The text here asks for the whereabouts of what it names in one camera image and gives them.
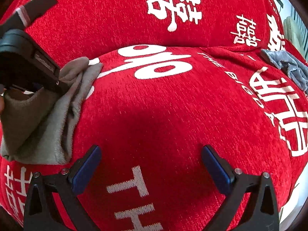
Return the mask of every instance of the striped curtain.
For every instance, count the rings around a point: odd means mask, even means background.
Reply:
[[[295,8],[291,7],[291,17],[296,21],[298,27],[301,30],[301,35],[303,38],[303,47],[304,47],[304,55],[306,61],[308,61],[308,29],[305,27],[303,21],[301,20],[300,16],[296,12]]]

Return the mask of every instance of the blue-gray fabric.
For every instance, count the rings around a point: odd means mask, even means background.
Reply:
[[[261,56],[270,65],[284,72],[301,90],[308,93],[308,67],[285,50],[261,50]]]

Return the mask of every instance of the gray cloth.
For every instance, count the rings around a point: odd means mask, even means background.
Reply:
[[[308,93],[308,67],[285,50],[261,50],[261,56],[270,65],[283,71],[301,90]]]
[[[70,86],[62,97],[44,88],[32,95],[18,90],[4,93],[2,157],[25,164],[70,161],[81,104],[102,69],[101,63],[88,64],[89,59],[81,57],[61,69],[59,80]]]

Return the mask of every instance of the screw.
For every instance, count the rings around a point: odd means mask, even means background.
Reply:
[[[234,170],[234,172],[238,175],[241,175],[243,173],[243,171],[238,167]]]
[[[69,173],[69,169],[68,168],[63,168],[62,170],[61,170],[61,174],[63,174],[63,175],[66,175],[66,174],[68,174]]]
[[[268,172],[264,172],[264,173],[263,173],[263,176],[264,176],[266,179],[268,179],[268,178],[270,177],[270,175],[269,175]]]
[[[33,177],[34,177],[34,178],[38,178],[40,175],[41,175],[40,172],[35,172],[35,173],[33,174]]]

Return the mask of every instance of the red fabric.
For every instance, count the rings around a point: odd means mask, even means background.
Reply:
[[[27,1],[15,0],[3,20]],[[304,128],[301,135],[295,129],[281,128],[279,133],[278,119],[273,118],[272,122],[270,116],[290,108],[294,114],[295,110],[305,112],[308,102],[290,79],[259,56],[260,48],[268,48],[270,39],[267,15],[275,17],[278,30],[283,32],[273,0],[201,0],[195,5],[202,12],[198,24],[182,22],[175,16],[174,32],[167,30],[170,11],[166,19],[160,20],[147,13],[147,0],[58,1],[27,29],[57,63],[63,66],[79,56],[91,59],[101,55],[105,72],[135,59],[134,67],[102,76],[93,84],[94,91],[83,103],[74,132],[73,157],[66,166],[82,157],[92,144],[102,148],[103,160],[86,192],[79,196],[101,230],[133,229],[130,218],[116,219],[115,213],[149,204],[155,210],[138,216],[142,226],[160,223],[164,230],[202,230],[224,200],[201,164],[200,150],[205,144],[211,144],[233,167],[246,173],[259,175],[268,171],[278,206],[286,203],[308,160],[307,153],[292,155],[286,141],[290,142],[291,150],[301,149],[298,138],[306,145],[307,130]],[[234,44],[235,35],[230,32],[237,32],[236,16],[242,15],[256,23],[255,36],[260,39],[257,47]],[[138,46],[115,50],[132,44],[185,47]],[[285,48],[298,57],[288,41]],[[167,67],[158,67],[165,62],[169,62]],[[292,89],[262,96],[285,95],[287,101],[271,97],[266,102],[257,95],[260,87],[254,91],[250,86],[254,81],[252,75],[263,67],[267,70],[261,72],[262,79],[280,82],[269,88]],[[151,77],[159,76],[154,72],[168,71],[168,76]],[[299,99],[291,97],[292,107],[287,95],[294,94]],[[283,120],[283,124],[292,122],[298,127],[300,122],[307,123],[307,117],[303,113]],[[137,166],[148,194],[141,197],[136,187],[107,191],[110,185],[133,179],[132,168]],[[23,172],[27,191],[25,181],[31,172],[47,175],[61,168],[2,159],[0,203],[22,223],[25,196],[19,180]],[[59,199],[56,201],[65,223],[73,228]],[[239,221],[246,202],[247,199],[232,227]]]

